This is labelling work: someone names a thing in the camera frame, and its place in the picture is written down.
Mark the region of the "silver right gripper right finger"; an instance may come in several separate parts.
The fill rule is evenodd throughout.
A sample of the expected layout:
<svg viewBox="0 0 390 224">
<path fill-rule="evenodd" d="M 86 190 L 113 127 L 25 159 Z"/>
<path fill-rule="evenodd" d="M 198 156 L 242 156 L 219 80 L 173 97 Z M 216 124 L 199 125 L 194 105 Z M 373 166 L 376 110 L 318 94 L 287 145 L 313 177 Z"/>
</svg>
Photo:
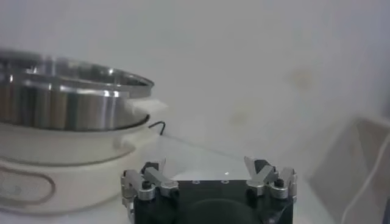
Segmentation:
<svg viewBox="0 0 390 224">
<path fill-rule="evenodd" d="M 244 163 L 250 175 L 247 187 L 257 197 L 268 194 L 276 200 L 297 200 L 297 173 L 291 167 L 281 171 L 265 159 L 244 157 Z"/>
</svg>

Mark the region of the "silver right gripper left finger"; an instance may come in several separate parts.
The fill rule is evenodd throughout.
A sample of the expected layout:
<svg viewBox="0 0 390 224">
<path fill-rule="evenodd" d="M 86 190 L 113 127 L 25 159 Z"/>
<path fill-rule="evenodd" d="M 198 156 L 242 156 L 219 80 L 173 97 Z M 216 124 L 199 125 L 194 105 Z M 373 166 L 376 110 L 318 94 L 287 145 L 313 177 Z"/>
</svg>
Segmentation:
<svg viewBox="0 0 390 224">
<path fill-rule="evenodd" d="M 121 176 L 122 204 L 131 208 L 134 200 L 152 201 L 157 196 L 177 201 L 179 182 L 163 175 L 166 159 L 148 161 L 139 170 L 125 170 Z"/>
</svg>

